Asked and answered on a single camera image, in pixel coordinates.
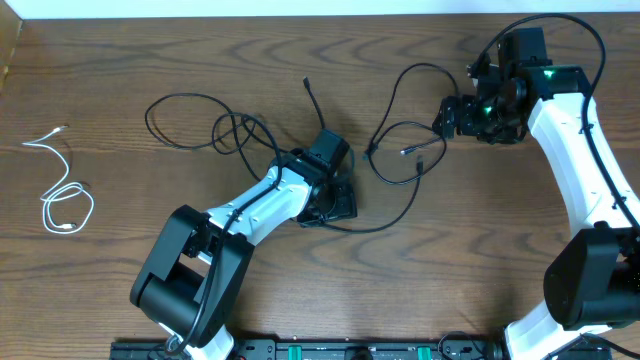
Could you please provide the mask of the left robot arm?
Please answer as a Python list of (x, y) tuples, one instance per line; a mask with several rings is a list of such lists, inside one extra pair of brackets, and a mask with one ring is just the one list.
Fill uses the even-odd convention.
[(337, 171), (349, 144), (321, 131), (308, 149), (278, 155), (265, 177), (205, 212), (188, 205), (165, 223), (130, 292), (131, 303), (169, 332), (166, 359), (224, 359), (225, 327), (255, 247), (288, 220), (319, 227), (357, 215), (353, 187)]

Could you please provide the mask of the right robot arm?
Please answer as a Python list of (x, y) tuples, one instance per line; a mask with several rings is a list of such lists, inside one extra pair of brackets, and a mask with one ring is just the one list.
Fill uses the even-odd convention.
[(489, 144), (533, 137), (565, 203), (570, 241), (547, 268), (543, 301), (509, 324), (498, 353), (551, 359), (581, 341), (639, 318), (639, 199), (601, 129), (596, 81), (547, 55), (544, 33), (528, 20), (492, 41), (498, 56), (469, 66), (475, 93), (445, 98), (434, 131)]

